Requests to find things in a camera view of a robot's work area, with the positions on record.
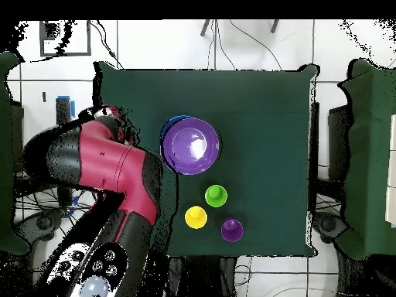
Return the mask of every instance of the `white tile floor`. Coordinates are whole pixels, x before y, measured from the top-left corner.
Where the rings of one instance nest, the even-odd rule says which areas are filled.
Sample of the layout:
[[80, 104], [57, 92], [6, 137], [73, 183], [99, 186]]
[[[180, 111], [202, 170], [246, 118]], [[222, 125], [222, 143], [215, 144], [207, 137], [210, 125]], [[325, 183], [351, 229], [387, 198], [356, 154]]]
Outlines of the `white tile floor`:
[[[210, 26], [200, 36], [203, 19], [163, 21], [102, 21], [106, 41], [124, 68], [213, 68], [213, 39]], [[347, 103], [336, 85], [347, 77], [351, 60], [370, 57], [375, 63], [389, 66], [396, 59], [396, 45], [385, 36], [373, 20], [281, 20], [274, 34], [270, 33], [273, 19], [241, 20], [233, 23], [264, 43], [276, 55], [283, 70], [297, 70], [314, 62], [320, 66], [316, 85], [316, 100], [320, 103], [319, 164], [329, 164], [327, 115], [331, 108]], [[224, 52], [238, 69], [279, 70], [273, 56], [259, 43], [249, 38], [230, 21], [219, 20], [220, 41]], [[357, 37], [362, 47], [353, 41]], [[35, 133], [55, 124], [55, 97], [69, 95], [75, 100], [77, 112], [91, 105], [92, 79], [97, 60], [117, 66], [101, 43], [95, 28], [91, 28], [92, 56], [63, 57], [41, 63], [39, 60], [39, 24], [29, 22], [26, 38], [19, 52], [25, 62], [9, 74], [8, 86], [15, 100], [25, 108], [24, 142]], [[217, 69], [232, 70], [230, 61], [217, 44]], [[327, 177], [327, 168], [319, 167], [319, 176]], [[63, 229], [70, 228], [68, 220]], [[46, 257], [61, 238], [40, 243]], [[337, 284], [336, 253], [332, 245], [323, 244], [312, 232], [312, 244], [319, 254], [315, 258], [241, 257], [239, 265], [250, 266], [251, 279], [236, 287], [238, 297], [334, 297]], [[236, 283], [248, 280], [246, 267], [237, 268]]]

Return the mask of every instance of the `purple cup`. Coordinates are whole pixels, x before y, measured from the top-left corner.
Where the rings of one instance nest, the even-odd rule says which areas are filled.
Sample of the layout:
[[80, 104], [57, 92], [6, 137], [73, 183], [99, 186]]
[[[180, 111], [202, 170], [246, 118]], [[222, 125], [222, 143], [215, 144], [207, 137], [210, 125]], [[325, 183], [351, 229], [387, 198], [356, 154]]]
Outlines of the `purple cup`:
[[221, 236], [231, 243], [239, 241], [243, 234], [244, 228], [241, 222], [235, 220], [233, 217], [228, 217], [221, 226]]
[[219, 153], [219, 138], [212, 126], [198, 118], [177, 121], [163, 139], [163, 156], [180, 174], [194, 175], [209, 169]]

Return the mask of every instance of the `floor tile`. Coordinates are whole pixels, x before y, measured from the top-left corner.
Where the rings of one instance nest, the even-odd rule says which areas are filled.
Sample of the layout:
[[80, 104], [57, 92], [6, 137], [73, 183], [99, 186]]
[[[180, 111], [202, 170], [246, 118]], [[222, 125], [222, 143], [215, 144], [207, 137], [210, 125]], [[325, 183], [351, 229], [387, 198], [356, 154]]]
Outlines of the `floor tile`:
[[[270, 32], [273, 19], [235, 19], [232, 22], [264, 43], [276, 55], [283, 70], [296, 70], [311, 63], [311, 19], [281, 20], [275, 33]], [[200, 36], [203, 23], [204, 19], [120, 21], [119, 60], [125, 68], [207, 68], [213, 33], [209, 25], [205, 36]], [[219, 19], [218, 26], [218, 70], [234, 69], [223, 51], [238, 69], [279, 70], [273, 56], [233, 27], [228, 19]], [[212, 45], [209, 68], [214, 68], [213, 57]]]
[[252, 272], [306, 272], [306, 258], [300, 257], [261, 257], [254, 256]]
[[370, 58], [385, 67], [396, 59], [396, 45], [390, 28], [381, 28], [373, 19], [346, 21], [357, 41], [342, 19], [315, 20], [314, 63], [320, 66], [318, 80], [345, 80], [348, 65], [353, 59]]
[[253, 274], [247, 297], [306, 297], [307, 275]]
[[387, 206], [385, 220], [396, 224], [396, 188], [387, 188]]
[[389, 154], [387, 184], [396, 188], [396, 151], [390, 152]]
[[7, 86], [9, 88], [9, 92], [11, 92], [11, 97], [14, 101], [21, 101], [21, 92], [20, 92], [20, 83], [7, 81]]
[[338, 275], [309, 275], [308, 297], [336, 297]]
[[396, 115], [391, 119], [391, 150], [396, 150]]
[[17, 65], [12, 70], [9, 71], [9, 75], [7, 76], [7, 80], [19, 80], [19, 72], [21, 70], [21, 66]]
[[76, 115], [83, 109], [92, 106], [92, 83], [70, 81], [23, 81], [22, 106], [24, 145], [34, 135], [53, 127], [56, 124], [56, 98], [70, 96], [74, 101]]
[[[103, 60], [112, 65], [116, 64], [116, 61], [102, 44], [99, 32], [93, 26], [90, 27], [91, 56], [64, 56], [32, 63], [32, 61], [42, 60], [45, 57], [40, 57], [39, 21], [28, 21], [28, 24], [25, 39], [19, 43], [18, 48], [25, 60], [21, 65], [23, 80], [92, 80], [95, 76], [94, 61]], [[101, 24], [106, 31], [106, 43], [116, 53], [117, 22], [114, 20], [101, 21]], [[104, 36], [101, 27], [97, 27]], [[12, 72], [9, 79], [15, 78], [15, 75]]]
[[[329, 110], [348, 103], [344, 92], [335, 84], [316, 84], [316, 102], [319, 102], [319, 154], [318, 163], [329, 165]], [[329, 178], [328, 167], [318, 167], [319, 178]]]
[[235, 265], [235, 271], [238, 272], [248, 272], [249, 271], [249, 267], [251, 265], [251, 262], [253, 261], [253, 257], [252, 256], [240, 256], [237, 259], [237, 265]]
[[338, 260], [333, 244], [324, 244], [312, 229], [312, 246], [318, 255], [309, 259], [309, 272], [338, 273]]

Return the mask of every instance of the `green cloth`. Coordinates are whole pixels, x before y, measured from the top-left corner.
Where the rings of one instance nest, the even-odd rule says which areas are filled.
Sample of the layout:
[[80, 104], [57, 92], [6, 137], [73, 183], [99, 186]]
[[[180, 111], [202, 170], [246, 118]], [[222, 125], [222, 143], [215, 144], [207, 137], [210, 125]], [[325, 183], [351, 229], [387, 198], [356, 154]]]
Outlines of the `green cloth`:
[[25, 254], [29, 245], [12, 231], [14, 219], [14, 159], [12, 154], [11, 104], [6, 77], [19, 64], [13, 53], [0, 54], [0, 251]]
[[342, 83], [352, 107], [350, 167], [344, 216], [350, 229], [337, 243], [352, 259], [396, 255], [396, 229], [385, 221], [391, 116], [396, 114], [396, 71], [359, 59]]
[[[164, 247], [171, 234], [171, 256], [314, 255], [306, 245], [306, 215], [315, 66], [296, 72], [116, 70], [99, 63], [98, 73], [103, 103], [128, 111], [139, 146], [158, 157], [162, 126], [176, 115], [209, 122], [222, 139], [221, 156], [206, 172], [176, 176], [164, 168], [153, 247]], [[228, 193], [219, 208], [205, 202], [213, 184]], [[208, 216], [198, 230], [184, 219], [194, 205]], [[237, 243], [221, 237], [226, 217], [244, 226]]]

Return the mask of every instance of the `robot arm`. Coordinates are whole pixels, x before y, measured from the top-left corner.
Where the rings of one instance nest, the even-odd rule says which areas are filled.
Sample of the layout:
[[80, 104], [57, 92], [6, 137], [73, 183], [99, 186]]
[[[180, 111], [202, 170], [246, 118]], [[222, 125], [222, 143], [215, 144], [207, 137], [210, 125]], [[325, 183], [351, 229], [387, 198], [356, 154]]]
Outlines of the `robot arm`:
[[[114, 297], [135, 296], [159, 213], [161, 162], [125, 144], [118, 112], [110, 109], [112, 115], [86, 121], [53, 137], [51, 143], [42, 142], [41, 148], [47, 147], [39, 152], [45, 154], [45, 167], [40, 173], [37, 167], [28, 170], [30, 175], [125, 195], [80, 267], [75, 281], [80, 286], [80, 297], [106, 297], [109, 292]], [[32, 139], [26, 154], [33, 154], [44, 137]]]

